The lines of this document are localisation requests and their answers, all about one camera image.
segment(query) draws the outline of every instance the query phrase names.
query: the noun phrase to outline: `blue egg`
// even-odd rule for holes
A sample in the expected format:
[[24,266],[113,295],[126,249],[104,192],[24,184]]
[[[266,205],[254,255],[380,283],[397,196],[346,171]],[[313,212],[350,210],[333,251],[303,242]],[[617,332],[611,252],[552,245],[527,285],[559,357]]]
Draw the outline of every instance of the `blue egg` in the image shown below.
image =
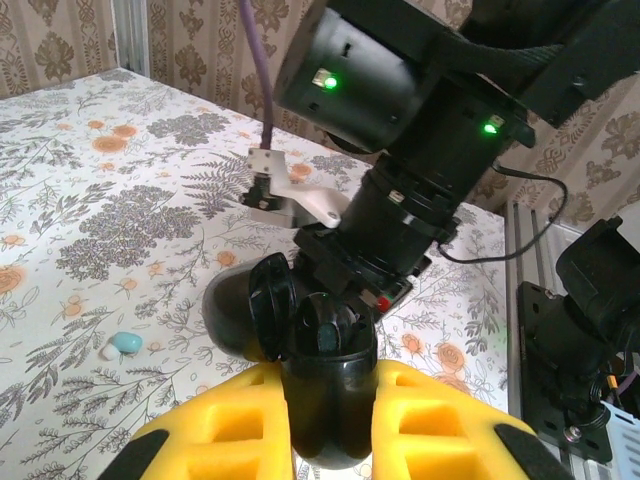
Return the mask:
[[121,353],[137,353],[142,347],[142,337],[135,333],[118,332],[111,337],[111,344]]

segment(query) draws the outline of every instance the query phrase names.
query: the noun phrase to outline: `white bracket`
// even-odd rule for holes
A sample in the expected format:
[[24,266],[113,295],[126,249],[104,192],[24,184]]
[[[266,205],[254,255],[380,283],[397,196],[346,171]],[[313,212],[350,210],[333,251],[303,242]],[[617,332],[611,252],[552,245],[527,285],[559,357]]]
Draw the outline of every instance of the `white bracket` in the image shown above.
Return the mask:
[[249,150],[248,161],[254,174],[269,176],[271,195],[291,201],[285,202],[284,207],[277,211],[252,209],[254,219],[289,228],[315,222],[320,222],[327,228],[336,228],[340,224],[342,214],[349,205],[349,198],[333,188],[291,183],[284,152],[252,148]]

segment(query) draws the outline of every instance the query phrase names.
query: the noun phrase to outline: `green led light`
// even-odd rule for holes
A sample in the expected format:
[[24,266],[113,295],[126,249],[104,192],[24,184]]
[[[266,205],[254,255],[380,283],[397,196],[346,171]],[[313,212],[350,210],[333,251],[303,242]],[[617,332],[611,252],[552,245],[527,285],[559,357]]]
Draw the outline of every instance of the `green led light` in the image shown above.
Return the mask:
[[326,88],[327,90],[333,90],[337,86],[338,80],[336,80],[335,77],[327,77],[327,79],[324,81],[324,88]]
[[496,133],[498,133],[498,129],[495,127],[495,125],[491,125],[490,123],[487,123],[484,126],[485,133],[489,133],[491,135],[495,135]]

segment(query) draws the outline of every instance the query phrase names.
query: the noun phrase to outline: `yellow foam gripper pad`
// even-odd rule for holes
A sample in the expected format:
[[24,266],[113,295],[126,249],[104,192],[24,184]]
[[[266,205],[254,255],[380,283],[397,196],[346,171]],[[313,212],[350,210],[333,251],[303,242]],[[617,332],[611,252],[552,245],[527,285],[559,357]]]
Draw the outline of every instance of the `yellow foam gripper pad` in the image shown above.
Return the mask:
[[207,390],[143,426],[132,443],[157,430],[169,436],[141,480],[293,479],[279,364]]
[[506,424],[532,434],[525,423],[402,363],[378,368],[375,480],[529,478],[494,430]]

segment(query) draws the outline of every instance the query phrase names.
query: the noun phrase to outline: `patterned wallpaper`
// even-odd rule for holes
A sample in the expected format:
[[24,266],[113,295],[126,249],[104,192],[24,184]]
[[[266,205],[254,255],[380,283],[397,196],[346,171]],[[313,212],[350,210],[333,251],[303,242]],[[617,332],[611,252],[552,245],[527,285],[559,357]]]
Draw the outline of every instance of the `patterned wallpaper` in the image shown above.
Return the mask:
[[[311,0],[251,0],[276,78],[287,46]],[[412,0],[454,27],[471,0]],[[182,90],[261,118],[263,101],[236,0],[149,0],[152,77]],[[564,222],[586,229],[598,218],[640,199],[640,84],[621,82],[601,99],[584,105],[559,131],[532,116],[538,131],[533,150],[513,147],[505,165],[565,179],[572,192]],[[281,109],[277,125],[330,145],[326,134]],[[370,162],[375,156],[364,157]],[[542,182],[509,180],[488,173],[469,200],[498,210],[508,199],[553,211],[559,192]]]
[[117,66],[110,0],[0,0],[0,99]]

